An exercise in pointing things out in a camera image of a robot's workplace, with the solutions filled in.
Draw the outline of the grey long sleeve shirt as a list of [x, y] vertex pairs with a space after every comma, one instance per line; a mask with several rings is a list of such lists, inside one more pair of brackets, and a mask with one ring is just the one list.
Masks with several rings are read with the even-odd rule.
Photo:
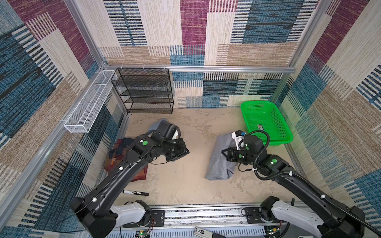
[[220, 135], [216, 139], [209, 165], [205, 174], [207, 180], [228, 180], [234, 174], [236, 163], [229, 162], [222, 154], [222, 150], [236, 147], [231, 133]]

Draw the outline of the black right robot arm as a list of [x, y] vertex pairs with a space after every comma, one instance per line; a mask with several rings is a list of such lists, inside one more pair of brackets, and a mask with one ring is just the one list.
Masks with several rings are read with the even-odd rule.
[[365, 234], [365, 214], [349, 208], [314, 186], [284, 159], [267, 153], [267, 143], [242, 131], [231, 133], [236, 145], [221, 151], [230, 162], [251, 165], [260, 180], [283, 186], [312, 211], [306, 212], [270, 196], [261, 204], [264, 221], [286, 221], [318, 238], [361, 238]]

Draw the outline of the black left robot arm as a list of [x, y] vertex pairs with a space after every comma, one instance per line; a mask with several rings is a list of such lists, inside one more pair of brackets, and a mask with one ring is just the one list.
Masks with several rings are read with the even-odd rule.
[[155, 130], [135, 138], [124, 149], [124, 158], [108, 176], [85, 197], [75, 197], [70, 203], [76, 217], [94, 238], [105, 238], [115, 227], [134, 223], [152, 225], [151, 208], [141, 200], [115, 206], [114, 202], [133, 178], [154, 159], [165, 156], [167, 162], [189, 154], [180, 129], [161, 120]]

